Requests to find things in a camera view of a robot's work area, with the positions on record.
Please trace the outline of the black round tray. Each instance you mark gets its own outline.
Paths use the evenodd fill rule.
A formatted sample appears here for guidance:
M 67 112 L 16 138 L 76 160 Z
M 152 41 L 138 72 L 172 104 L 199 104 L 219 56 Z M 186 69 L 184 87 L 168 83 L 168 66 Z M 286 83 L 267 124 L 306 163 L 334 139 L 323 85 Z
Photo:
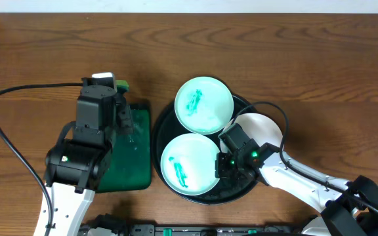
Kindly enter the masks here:
M 153 127 L 150 138 L 150 158 L 153 166 L 160 178 L 165 183 L 165 179 L 161 173 L 160 161 L 161 154 L 166 145 L 177 136 L 188 133 L 177 119 L 174 109 L 174 103 L 171 102 L 160 113 Z M 257 183 L 248 180 L 244 175 L 239 174 L 235 178 L 225 178 L 219 180 L 217 185 L 207 193 L 201 195 L 184 195 L 175 190 L 172 192 L 187 201 L 201 205 L 221 205 L 235 201 L 248 194 Z

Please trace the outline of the white plate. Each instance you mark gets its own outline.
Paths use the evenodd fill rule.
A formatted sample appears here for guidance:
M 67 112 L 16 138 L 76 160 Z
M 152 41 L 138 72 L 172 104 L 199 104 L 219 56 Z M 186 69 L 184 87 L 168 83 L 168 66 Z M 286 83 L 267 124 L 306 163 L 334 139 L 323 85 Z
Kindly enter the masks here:
M 279 126 L 270 118 L 259 113 L 244 113 L 237 117 L 239 124 L 248 137 L 262 146 L 269 143 L 279 147 L 282 141 L 282 132 Z

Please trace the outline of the mint plate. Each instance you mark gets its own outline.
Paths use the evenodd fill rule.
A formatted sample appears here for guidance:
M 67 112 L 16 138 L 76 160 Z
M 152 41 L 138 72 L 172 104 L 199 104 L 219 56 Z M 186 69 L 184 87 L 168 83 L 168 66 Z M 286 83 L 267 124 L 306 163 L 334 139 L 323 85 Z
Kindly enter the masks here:
M 163 150 L 161 174 L 177 193 L 196 196 L 212 190 L 219 182 L 215 161 L 220 149 L 208 137 L 187 133 L 173 138 Z
M 174 110 L 185 129 L 209 135 L 222 130 L 231 120 L 234 99 L 230 89 L 218 79 L 195 77 L 179 88 Z

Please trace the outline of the green sponge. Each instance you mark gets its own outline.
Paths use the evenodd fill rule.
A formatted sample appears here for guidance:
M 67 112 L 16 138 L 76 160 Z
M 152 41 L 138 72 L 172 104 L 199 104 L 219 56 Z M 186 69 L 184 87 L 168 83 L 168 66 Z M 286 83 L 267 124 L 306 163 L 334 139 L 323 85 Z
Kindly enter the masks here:
M 116 89 L 118 93 L 126 93 L 129 91 L 129 84 L 126 80 L 116 80 Z

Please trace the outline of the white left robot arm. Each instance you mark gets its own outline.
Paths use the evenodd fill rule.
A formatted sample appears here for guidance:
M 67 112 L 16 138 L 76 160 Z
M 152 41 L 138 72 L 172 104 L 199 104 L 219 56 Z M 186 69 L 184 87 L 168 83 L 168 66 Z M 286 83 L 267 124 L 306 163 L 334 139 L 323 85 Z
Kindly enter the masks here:
M 77 235 L 100 181 L 108 171 L 116 139 L 133 132 L 131 110 L 111 72 L 82 79 L 76 119 L 65 124 L 46 156 L 47 195 L 35 235 Z

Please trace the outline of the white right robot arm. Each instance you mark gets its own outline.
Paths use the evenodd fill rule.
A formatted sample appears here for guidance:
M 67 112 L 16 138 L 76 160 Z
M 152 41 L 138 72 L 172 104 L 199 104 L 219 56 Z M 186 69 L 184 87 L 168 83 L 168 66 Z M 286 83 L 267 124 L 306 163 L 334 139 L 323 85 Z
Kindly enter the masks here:
M 320 213 L 330 235 L 378 235 L 378 186 L 365 176 L 349 181 L 323 174 L 278 145 L 259 144 L 246 128 L 232 123 L 219 134 L 226 147 L 217 155 L 216 176 L 243 174 L 251 181 L 286 191 Z

